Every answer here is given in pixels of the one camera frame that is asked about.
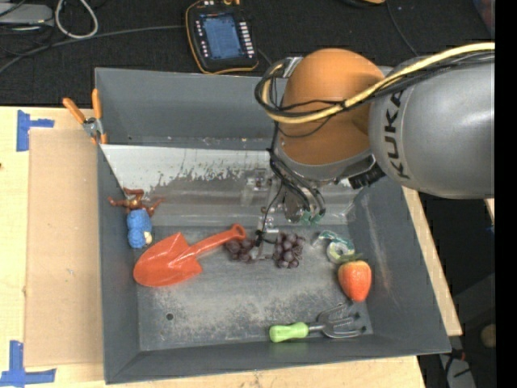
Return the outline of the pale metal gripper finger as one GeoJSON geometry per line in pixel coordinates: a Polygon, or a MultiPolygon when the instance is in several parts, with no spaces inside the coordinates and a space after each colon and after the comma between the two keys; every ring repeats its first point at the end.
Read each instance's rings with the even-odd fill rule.
{"type": "Polygon", "coordinates": [[[270,259],[279,230],[273,216],[264,216],[256,229],[257,259],[270,259]]]}
{"type": "Polygon", "coordinates": [[[247,171],[242,181],[241,204],[266,202],[271,195],[273,184],[273,174],[270,171],[247,171]]]}

